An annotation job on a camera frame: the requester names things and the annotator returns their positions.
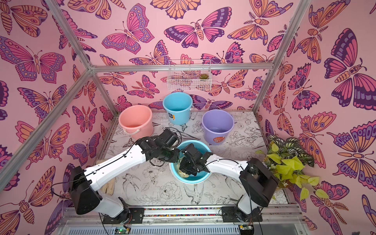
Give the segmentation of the blue bucket white handle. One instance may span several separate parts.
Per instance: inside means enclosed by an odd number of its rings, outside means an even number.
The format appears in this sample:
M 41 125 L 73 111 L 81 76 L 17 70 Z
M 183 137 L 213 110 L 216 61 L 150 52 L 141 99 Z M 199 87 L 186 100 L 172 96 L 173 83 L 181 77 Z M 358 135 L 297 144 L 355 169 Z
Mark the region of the blue bucket white handle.
M 182 150 L 185 147 L 187 147 L 189 144 L 193 144 L 194 147 L 199 152 L 201 152 L 202 154 L 204 154 L 206 152 L 211 152 L 211 150 L 209 149 L 209 147 L 206 144 L 204 144 L 203 142 L 197 141 L 197 140 L 187 140 L 187 141 L 184 141 L 184 142 L 182 142 L 178 146 L 178 149 Z M 178 181 L 180 181 L 182 183 L 185 183 L 185 184 L 192 184 L 192 185 L 194 185 L 194 184 L 200 184 L 200 183 L 203 183 L 204 181 L 206 181 L 212 175 L 211 172 L 202 171 L 202 172 L 197 173 L 196 175 L 192 175 L 191 174 L 188 177 L 182 177 L 179 174 L 179 167 L 180 167 L 180 163 L 179 162 L 177 162 L 177 163 L 170 163 L 169 166 L 170 166 L 170 171 L 171 171 L 172 175 Z

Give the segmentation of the yellow microfiber cloth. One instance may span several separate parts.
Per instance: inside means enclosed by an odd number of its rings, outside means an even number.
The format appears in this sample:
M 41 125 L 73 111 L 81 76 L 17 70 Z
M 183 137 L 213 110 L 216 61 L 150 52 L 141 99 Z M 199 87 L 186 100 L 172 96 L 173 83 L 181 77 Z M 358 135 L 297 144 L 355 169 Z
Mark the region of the yellow microfiber cloth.
M 178 174 L 182 178 L 188 178 L 191 175 L 190 167 L 191 167 L 191 162 L 187 158 L 182 157 L 178 160 L 178 166 L 177 166 Z

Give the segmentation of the pink plastic bucket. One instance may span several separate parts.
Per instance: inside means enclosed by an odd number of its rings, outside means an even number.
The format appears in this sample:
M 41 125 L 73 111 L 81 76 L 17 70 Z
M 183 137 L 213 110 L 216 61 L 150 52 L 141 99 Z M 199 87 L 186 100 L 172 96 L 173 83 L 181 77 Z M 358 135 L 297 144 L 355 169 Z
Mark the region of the pink plastic bucket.
M 135 105 L 123 110 L 118 118 L 118 123 L 125 134 L 138 140 L 150 137 L 154 132 L 152 124 L 152 110 L 144 105 Z

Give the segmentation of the purple plastic bucket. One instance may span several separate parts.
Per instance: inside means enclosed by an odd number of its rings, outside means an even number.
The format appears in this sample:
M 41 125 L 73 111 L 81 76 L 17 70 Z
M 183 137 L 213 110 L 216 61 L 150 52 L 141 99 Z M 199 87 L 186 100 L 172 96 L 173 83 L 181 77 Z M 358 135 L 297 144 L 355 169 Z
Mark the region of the purple plastic bucket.
M 204 139 L 210 145 L 223 144 L 234 126 L 233 116 L 223 110 L 210 110 L 202 116 Z

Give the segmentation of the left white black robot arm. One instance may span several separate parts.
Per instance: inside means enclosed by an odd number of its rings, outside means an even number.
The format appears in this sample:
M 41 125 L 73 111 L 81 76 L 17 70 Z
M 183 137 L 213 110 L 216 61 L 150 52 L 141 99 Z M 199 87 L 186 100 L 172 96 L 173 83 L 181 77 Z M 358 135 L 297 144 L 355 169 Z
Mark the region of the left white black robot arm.
M 69 180 L 69 194 L 76 214 L 97 212 L 115 223 L 130 221 L 130 209 L 121 197 L 111 197 L 101 188 L 128 169 L 158 159 L 164 163 L 176 163 L 179 149 L 174 145 L 178 136 L 169 129 L 154 137 L 143 137 L 124 152 L 87 169 L 76 167 Z

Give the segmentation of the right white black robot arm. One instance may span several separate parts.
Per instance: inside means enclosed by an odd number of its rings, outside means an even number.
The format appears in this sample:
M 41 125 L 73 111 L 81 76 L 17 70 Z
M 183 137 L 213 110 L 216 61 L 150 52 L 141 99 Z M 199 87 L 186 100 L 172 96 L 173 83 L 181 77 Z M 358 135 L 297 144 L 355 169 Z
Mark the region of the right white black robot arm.
M 246 194 L 235 206 L 235 214 L 240 221 L 253 220 L 261 208 L 268 207 L 280 182 L 276 176 L 258 159 L 235 161 L 220 157 L 212 152 L 201 153 L 193 144 L 180 151 L 183 158 L 179 169 L 187 175 L 201 172 L 219 173 L 239 181 Z

